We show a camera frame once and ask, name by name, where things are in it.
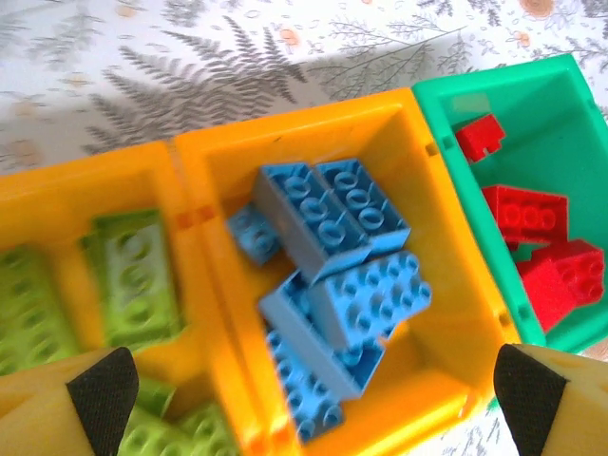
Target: yellow plastic bin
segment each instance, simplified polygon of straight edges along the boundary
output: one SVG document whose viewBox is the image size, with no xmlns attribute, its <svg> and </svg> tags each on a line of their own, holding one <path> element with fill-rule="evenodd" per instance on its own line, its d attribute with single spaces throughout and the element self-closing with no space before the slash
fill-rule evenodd
<svg viewBox="0 0 608 456">
<path fill-rule="evenodd" d="M 79 241 L 93 217 L 148 207 L 162 212 L 186 329 L 175 341 L 138 353 L 138 371 L 178 387 L 168 419 L 213 399 L 243 453 L 267 454 L 262 420 L 163 143 L 0 179 L 0 251 L 27 243 L 43 253 L 82 350 L 97 349 L 104 345 L 100 301 Z"/>
<path fill-rule="evenodd" d="M 499 347 L 519 340 L 472 236 L 439 149 L 409 89 L 178 136 L 175 146 L 223 309 L 275 451 L 392 455 L 487 406 Z M 227 219 L 251 200 L 262 164 L 358 158 L 411 225 L 406 247 L 432 287 L 402 324 L 341 427 L 300 446 L 265 343 L 257 302 L 294 270 L 256 266 Z"/>
</svg>

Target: red duplo brick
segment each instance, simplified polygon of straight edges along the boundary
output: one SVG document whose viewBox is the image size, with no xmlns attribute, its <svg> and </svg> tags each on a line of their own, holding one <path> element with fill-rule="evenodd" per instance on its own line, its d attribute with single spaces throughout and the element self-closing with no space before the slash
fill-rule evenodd
<svg viewBox="0 0 608 456">
<path fill-rule="evenodd" d="M 603 251 L 582 239 L 557 242 L 532 253 L 532 260 L 550 258 L 561 279 L 574 294 L 577 305 L 594 304 L 604 294 Z"/>
<path fill-rule="evenodd" d="M 470 162 L 478 162 L 487 154 L 500 150 L 504 131 L 492 114 L 478 119 L 456 133 L 458 145 Z"/>
<path fill-rule="evenodd" d="M 577 300 L 550 258 L 517 263 L 523 287 L 542 330 L 555 328 L 577 307 Z"/>
<path fill-rule="evenodd" d="M 568 239 L 568 198 L 507 185 L 483 189 L 507 245 Z"/>
</svg>

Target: tablecloth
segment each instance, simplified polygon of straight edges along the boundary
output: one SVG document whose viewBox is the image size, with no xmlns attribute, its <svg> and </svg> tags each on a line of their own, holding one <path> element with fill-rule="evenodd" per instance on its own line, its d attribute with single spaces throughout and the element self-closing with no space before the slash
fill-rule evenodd
<svg viewBox="0 0 608 456">
<path fill-rule="evenodd" d="M 0 174 L 564 52 L 608 118 L 607 0 L 0 0 Z M 517 452 L 496 410 L 429 454 Z"/>
</svg>

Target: black rubber pad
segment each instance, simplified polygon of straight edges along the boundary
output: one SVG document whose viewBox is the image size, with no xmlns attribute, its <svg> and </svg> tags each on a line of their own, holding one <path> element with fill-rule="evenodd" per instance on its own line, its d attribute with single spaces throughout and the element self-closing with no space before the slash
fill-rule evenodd
<svg viewBox="0 0 608 456">
<path fill-rule="evenodd" d="M 95 456 L 116 454 L 139 389 L 131 352 L 113 351 L 66 386 Z"/>
<path fill-rule="evenodd" d="M 540 456 L 568 380 L 513 345 L 503 345 L 494 390 L 520 456 Z"/>
</svg>

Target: blue duplo brick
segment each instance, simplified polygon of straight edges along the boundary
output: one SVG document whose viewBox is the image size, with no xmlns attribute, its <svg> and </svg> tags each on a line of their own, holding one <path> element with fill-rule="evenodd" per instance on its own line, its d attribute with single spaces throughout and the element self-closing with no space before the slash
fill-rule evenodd
<svg viewBox="0 0 608 456">
<path fill-rule="evenodd" d="M 369 237 L 306 163 L 261 166 L 254 202 L 310 283 L 361 264 L 370 254 Z"/>
<path fill-rule="evenodd" d="M 302 274 L 296 271 L 273 293 L 264 296 L 259 308 L 299 359 L 339 401 L 361 397 L 385 350 L 375 341 L 344 351 L 332 349 L 306 315 L 310 308 L 304 293 L 307 288 Z"/>
<path fill-rule="evenodd" d="M 328 387 L 310 372 L 276 330 L 268 327 L 266 340 L 300 440 L 307 443 L 341 425 L 342 408 Z"/>
<path fill-rule="evenodd" d="M 259 266 L 280 249 L 275 229 L 253 204 L 230 217 L 228 227 L 238 246 Z"/>
<path fill-rule="evenodd" d="M 407 251 L 377 258 L 314 284 L 310 318 L 335 350 L 387 337 L 430 304 L 430 286 L 418 258 Z"/>
<path fill-rule="evenodd" d="M 403 247 L 410 227 L 359 160 L 321 163 L 316 170 L 370 236 L 373 255 Z"/>
</svg>

